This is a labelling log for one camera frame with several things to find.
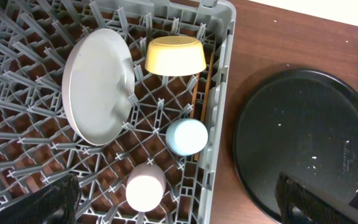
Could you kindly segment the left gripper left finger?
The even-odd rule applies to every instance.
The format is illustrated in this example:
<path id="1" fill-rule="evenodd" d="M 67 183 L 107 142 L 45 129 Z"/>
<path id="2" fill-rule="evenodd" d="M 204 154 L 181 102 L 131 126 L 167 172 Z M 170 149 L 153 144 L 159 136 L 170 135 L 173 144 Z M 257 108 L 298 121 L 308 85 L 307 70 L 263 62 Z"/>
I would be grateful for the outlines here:
<path id="1" fill-rule="evenodd" d="M 78 179 L 68 174 L 0 211 L 0 224 L 74 223 L 80 198 Z"/>

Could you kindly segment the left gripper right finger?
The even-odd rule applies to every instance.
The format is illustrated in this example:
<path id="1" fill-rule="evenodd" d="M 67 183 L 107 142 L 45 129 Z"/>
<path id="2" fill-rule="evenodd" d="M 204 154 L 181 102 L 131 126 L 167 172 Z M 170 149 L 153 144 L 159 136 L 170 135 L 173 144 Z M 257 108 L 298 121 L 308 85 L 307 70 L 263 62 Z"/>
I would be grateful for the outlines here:
<path id="1" fill-rule="evenodd" d="M 358 224 L 358 209 L 284 172 L 279 174 L 275 198 L 284 224 Z"/>

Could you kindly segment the pink cup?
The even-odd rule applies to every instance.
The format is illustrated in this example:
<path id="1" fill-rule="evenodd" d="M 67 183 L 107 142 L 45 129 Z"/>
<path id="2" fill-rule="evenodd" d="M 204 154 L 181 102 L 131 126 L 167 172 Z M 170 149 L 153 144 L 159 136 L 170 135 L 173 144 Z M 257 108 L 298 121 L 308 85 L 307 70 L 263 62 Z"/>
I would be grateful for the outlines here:
<path id="1" fill-rule="evenodd" d="M 166 188 L 165 174 L 155 164 L 136 166 L 127 181 L 126 200 L 138 212 L 155 209 L 163 199 Z"/>

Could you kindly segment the grey-green plate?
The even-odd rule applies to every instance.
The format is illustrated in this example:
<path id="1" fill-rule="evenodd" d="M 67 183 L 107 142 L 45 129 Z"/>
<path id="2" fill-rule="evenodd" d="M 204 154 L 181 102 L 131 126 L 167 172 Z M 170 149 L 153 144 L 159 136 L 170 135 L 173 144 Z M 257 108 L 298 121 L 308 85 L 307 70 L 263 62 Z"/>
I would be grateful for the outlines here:
<path id="1" fill-rule="evenodd" d="M 86 142 L 102 146 L 122 130 L 134 93 L 132 56 L 114 30 L 98 29 L 70 52 L 62 78 L 65 116 Z"/>

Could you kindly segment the blue cup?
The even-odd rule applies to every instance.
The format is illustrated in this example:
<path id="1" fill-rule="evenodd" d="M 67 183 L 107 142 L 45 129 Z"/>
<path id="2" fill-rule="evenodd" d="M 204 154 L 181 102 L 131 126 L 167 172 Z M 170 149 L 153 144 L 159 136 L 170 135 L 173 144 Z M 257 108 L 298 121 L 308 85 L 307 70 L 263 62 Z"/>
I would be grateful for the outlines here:
<path id="1" fill-rule="evenodd" d="M 176 155 L 190 156 L 200 152 L 207 145 L 208 131 L 197 119 L 178 119 L 168 127 L 165 141 Z"/>

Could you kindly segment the wooden chopstick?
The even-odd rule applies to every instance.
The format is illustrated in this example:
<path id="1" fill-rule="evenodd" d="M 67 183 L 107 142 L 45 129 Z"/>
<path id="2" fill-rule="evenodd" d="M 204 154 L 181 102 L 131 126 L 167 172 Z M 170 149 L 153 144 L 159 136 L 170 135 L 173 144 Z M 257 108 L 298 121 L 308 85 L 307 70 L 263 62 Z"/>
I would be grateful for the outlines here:
<path id="1" fill-rule="evenodd" d="M 190 114 L 189 114 L 189 118 L 193 118 L 193 117 L 194 117 L 195 105 L 196 105 L 196 96 L 197 96 L 197 91 L 198 91 L 199 79 L 200 79 L 200 73 L 197 73 L 197 74 L 196 74 L 196 83 L 195 83 L 195 86 L 194 86 L 194 88 L 193 88 L 192 101 L 191 101 L 192 111 L 191 111 Z"/>
<path id="2" fill-rule="evenodd" d="M 214 61 L 214 52 L 211 52 L 209 57 L 209 64 L 206 68 L 208 74 L 206 78 L 202 77 L 204 72 L 200 73 L 200 79 L 198 83 L 198 91 L 196 96 L 195 113 L 193 119 L 196 121 L 196 143 L 195 148 L 197 152 L 194 155 L 194 160 L 198 161 L 199 153 L 205 147 L 208 142 L 208 130 L 204 123 L 206 116 L 206 105 L 208 103 L 209 86 L 211 81 L 212 67 Z"/>

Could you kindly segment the yellow bowl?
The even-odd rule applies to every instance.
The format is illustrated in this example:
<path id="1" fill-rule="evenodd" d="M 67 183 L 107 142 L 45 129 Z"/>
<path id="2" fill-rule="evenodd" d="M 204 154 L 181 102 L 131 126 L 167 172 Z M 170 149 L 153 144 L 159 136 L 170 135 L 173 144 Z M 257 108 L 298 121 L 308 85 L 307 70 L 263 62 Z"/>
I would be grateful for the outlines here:
<path id="1" fill-rule="evenodd" d="M 158 37 L 148 45 L 145 69 L 150 73 L 181 77 L 200 73 L 205 68 L 203 45 L 194 37 Z"/>

